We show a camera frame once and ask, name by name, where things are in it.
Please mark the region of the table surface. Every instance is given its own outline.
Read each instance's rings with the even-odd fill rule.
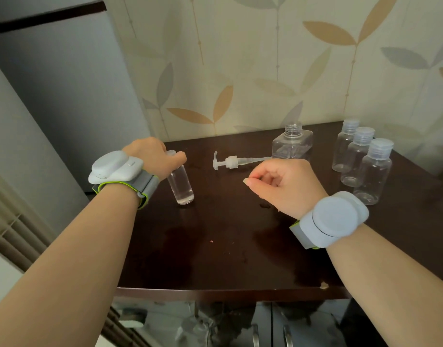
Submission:
[[[331,169],[341,122],[310,125],[311,164],[329,194],[351,191]],[[294,219],[242,182],[258,163],[212,167],[228,156],[266,157],[282,129],[169,142],[186,152],[195,199],[179,206],[167,181],[139,211],[117,296],[155,301],[300,301],[349,297],[326,250],[304,250]],[[443,279],[443,184],[392,152],[392,171],[367,224]],[[320,289],[322,282],[328,289]]]

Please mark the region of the forearm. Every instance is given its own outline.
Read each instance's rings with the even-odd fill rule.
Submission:
[[[443,346],[443,281],[364,224],[327,251],[389,346]]]
[[[95,345],[137,206],[127,186],[104,187],[0,303],[0,346]]]

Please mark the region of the small plastic bottle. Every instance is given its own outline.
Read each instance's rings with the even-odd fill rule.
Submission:
[[[312,146],[312,131],[302,129],[300,122],[289,124],[286,131],[273,140],[273,158],[310,161]]]
[[[350,142],[353,141],[355,131],[360,125],[360,120],[356,118],[347,118],[342,125],[342,131],[337,135],[337,141],[334,145],[334,158],[332,168],[341,173],[344,168],[344,155]]]
[[[358,170],[361,160],[368,154],[369,144],[374,137],[374,129],[359,127],[355,132],[353,141],[348,145],[344,155],[344,168],[340,181],[346,186],[357,186]]]
[[[358,171],[357,186],[353,194],[366,205],[376,204],[382,193],[388,173],[392,167],[389,158],[393,141],[374,139],[369,145],[368,155],[363,157]]]
[[[169,156],[175,154],[176,152],[173,150],[167,151],[167,155]],[[194,199],[194,193],[184,166],[175,169],[167,179],[178,204],[189,204]]]

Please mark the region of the hand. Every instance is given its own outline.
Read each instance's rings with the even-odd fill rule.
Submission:
[[[328,196],[306,160],[266,160],[252,170],[244,183],[295,219],[302,218]]]
[[[160,181],[186,162],[186,154],[183,151],[177,152],[174,156],[167,156],[164,143],[155,137],[135,140],[122,151],[131,157],[142,159],[143,169],[156,175]]]

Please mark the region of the wearable wrist device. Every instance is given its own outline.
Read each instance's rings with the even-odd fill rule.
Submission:
[[[325,248],[351,235],[369,217],[368,208],[346,191],[321,199],[290,229],[305,249]]]
[[[143,161],[124,151],[113,151],[98,158],[91,167],[88,181],[97,194],[106,184],[120,183],[137,192],[142,209],[159,185],[159,178],[143,170]]]

